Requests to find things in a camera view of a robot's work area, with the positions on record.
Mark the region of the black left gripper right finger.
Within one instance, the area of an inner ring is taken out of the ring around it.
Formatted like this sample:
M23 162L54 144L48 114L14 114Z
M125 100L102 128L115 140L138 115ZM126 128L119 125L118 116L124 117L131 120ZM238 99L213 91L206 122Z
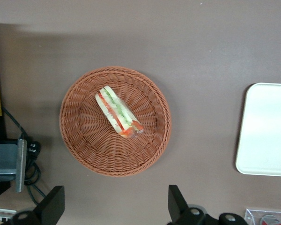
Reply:
M243 218L234 213L222 213L218 219L197 205L188 205L177 185L169 185L168 210L170 225L242 225Z

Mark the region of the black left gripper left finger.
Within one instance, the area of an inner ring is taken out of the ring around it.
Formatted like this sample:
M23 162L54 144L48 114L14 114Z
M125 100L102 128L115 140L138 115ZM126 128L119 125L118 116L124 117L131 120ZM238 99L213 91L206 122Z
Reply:
M55 186L32 211L13 216L14 225L56 225L65 211L65 188Z

